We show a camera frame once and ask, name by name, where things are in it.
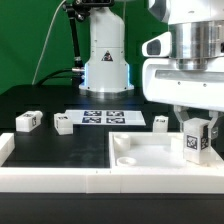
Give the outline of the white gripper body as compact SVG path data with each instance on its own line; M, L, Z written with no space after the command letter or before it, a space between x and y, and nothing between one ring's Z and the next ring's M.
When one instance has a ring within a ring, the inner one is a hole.
M148 101L224 112L224 57L205 71L182 71L172 59L147 59L142 87Z

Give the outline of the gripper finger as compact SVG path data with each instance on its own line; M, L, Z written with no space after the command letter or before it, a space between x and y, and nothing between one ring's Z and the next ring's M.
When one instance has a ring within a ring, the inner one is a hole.
M217 123L220 118L220 113L217 111L210 111L209 117L211 118L211 120L208 125L208 136L210 139L215 139L218 136Z
M183 132L184 131L184 122L189 119L188 107L175 106L174 113L175 113L177 120L179 121L180 131Z

